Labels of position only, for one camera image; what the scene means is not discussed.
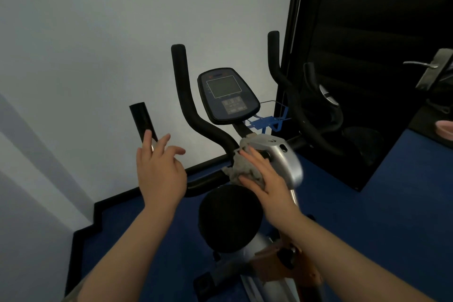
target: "stationary bike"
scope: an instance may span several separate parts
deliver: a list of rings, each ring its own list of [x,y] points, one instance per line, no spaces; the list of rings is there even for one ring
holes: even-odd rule
[[[285,179],[294,203],[298,206],[295,189],[302,183],[303,169],[294,150],[307,144],[342,155],[329,144],[307,119],[302,101],[295,87],[280,71],[279,34],[268,35],[268,64],[274,80],[285,88],[291,117],[299,125],[299,135],[285,140],[273,135],[256,134],[245,121],[257,114],[260,102],[247,83],[232,68],[218,68],[202,73],[198,89],[209,120],[197,113],[189,81],[184,45],[171,48],[178,99],[184,118],[193,130],[219,144],[231,164],[239,144],[213,124],[232,124],[247,145],[268,158],[276,172]],[[330,119],[321,131],[337,130],[342,122],[341,108],[333,97],[316,85],[311,65],[304,72],[313,89],[314,100],[319,99],[329,112]],[[150,124],[144,104],[132,105],[135,123],[141,136]],[[263,210],[253,192],[229,184],[229,177],[218,170],[188,182],[185,197],[207,193],[199,208],[198,227],[207,244],[216,254],[213,270],[194,280],[195,293],[200,302],[219,292],[225,282],[240,276],[251,302],[322,301],[323,279],[310,259],[285,234],[271,239],[258,233]]]

